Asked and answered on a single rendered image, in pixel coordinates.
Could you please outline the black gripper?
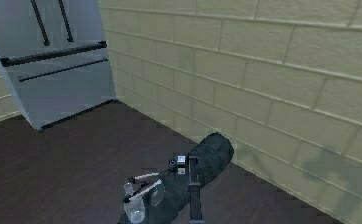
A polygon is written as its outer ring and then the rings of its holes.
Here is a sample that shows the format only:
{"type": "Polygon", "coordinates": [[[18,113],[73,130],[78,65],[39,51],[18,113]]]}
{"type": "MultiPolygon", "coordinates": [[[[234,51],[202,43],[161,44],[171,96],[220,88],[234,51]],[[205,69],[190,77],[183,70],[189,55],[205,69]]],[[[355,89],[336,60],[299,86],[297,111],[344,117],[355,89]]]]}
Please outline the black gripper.
{"type": "MultiPolygon", "coordinates": [[[[177,171],[177,162],[174,159],[171,159],[168,162],[168,169],[171,172],[176,172],[177,171]]],[[[154,183],[149,183],[148,180],[150,178],[157,178],[159,176],[160,173],[158,172],[154,172],[154,173],[147,173],[147,174],[142,174],[139,176],[132,176],[128,178],[128,181],[131,182],[133,184],[134,190],[139,193],[140,195],[143,196],[143,199],[145,197],[149,198],[149,202],[150,202],[150,195],[151,195],[151,190],[154,186],[154,183]]]]}

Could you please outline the clear glass cup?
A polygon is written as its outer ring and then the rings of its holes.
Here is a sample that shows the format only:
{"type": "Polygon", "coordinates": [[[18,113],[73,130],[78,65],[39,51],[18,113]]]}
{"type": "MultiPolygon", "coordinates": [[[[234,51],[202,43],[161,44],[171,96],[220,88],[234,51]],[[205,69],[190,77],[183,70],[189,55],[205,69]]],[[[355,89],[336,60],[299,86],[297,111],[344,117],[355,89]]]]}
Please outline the clear glass cup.
{"type": "Polygon", "coordinates": [[[164,197],[164,192],[164,183],[161,180],[156,181],[150,195],[150,203],[152,206],[157,206],[162,201],[164,197]]]}

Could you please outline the clear glass bottle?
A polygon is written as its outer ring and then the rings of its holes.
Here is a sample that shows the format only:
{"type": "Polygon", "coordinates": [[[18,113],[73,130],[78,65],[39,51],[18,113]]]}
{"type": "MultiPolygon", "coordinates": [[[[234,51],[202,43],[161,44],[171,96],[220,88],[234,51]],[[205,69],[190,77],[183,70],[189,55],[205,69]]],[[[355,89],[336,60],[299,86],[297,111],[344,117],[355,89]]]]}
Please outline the clear glass bottle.
{"type": "Polygon", "coordinates": [[[141,224],[146,216],[143,196],[134,190],[131,182],[124,185],[124,190],[124,211],[132,224],[141,224]]]}

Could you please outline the grey fridge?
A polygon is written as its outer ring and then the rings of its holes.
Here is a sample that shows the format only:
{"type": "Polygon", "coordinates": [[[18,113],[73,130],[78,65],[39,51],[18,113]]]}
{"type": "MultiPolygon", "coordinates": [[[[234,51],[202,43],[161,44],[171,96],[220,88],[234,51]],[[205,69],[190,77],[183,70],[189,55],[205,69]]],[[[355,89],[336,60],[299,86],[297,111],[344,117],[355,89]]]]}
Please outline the grey fridge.
{"type": "Polygon", "coordinates": [[[108,58],[98,0],[36,0],[49,46],[44,46],[30,0],[0,0],[0,75],[18,111],[40,130],[116,98],[109,60],[25,82],[27,77],[108,58]]]}

